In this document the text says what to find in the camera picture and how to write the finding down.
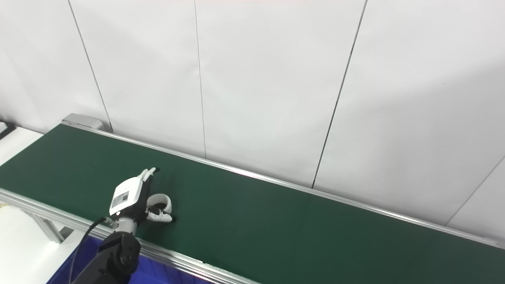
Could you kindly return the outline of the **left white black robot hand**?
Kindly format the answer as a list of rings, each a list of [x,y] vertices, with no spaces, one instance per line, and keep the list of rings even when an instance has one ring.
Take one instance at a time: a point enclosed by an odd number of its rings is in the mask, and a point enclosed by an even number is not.
[[[113,220],[130,219],[140,225],[145,221],[174,222],[172,201],[162,193],[150,194],[154,174],[159,168],[144,169],[139,175],[116,186],[109,208]]]

